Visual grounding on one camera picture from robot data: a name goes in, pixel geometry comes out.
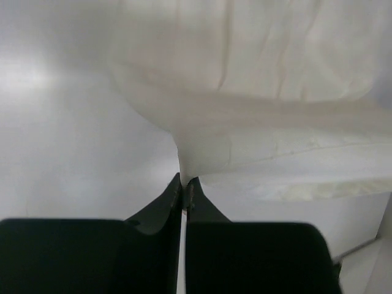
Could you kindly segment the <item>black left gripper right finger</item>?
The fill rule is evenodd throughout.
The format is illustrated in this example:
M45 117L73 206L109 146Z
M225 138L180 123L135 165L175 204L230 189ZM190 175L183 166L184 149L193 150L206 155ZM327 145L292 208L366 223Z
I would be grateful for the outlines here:
M186 187L186 293L341 293L327 243L301 222L233 222Z

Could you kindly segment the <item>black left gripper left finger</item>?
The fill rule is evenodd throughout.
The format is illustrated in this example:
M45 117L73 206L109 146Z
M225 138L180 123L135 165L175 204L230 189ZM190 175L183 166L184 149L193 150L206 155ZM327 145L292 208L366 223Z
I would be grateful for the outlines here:
M133 216L1 221L2 293L175 293L181 183Z

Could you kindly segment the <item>white pleated skirt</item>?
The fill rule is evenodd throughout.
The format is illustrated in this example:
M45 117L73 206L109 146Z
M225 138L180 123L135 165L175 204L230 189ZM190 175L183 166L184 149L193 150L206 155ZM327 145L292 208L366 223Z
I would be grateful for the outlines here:
M108 57L181 182L268 200L391 190L390 1L120 1Z

